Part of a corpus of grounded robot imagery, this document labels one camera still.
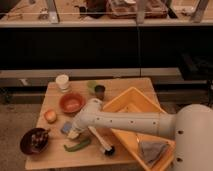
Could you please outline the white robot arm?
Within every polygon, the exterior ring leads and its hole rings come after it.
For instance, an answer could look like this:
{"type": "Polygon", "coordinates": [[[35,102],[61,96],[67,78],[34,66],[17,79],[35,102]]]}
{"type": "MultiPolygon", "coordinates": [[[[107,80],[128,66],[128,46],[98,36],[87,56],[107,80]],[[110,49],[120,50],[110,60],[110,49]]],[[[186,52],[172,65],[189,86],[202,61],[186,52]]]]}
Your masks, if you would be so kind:
{"type": "Polygon", "coordinates": [[[174,171],[213,171],[213,109],[191,104],[177,114],[103,112],[90,99],[72,120],[69,134],[77,137],[89,126],[106,127],[175,139],[174,171]]]}

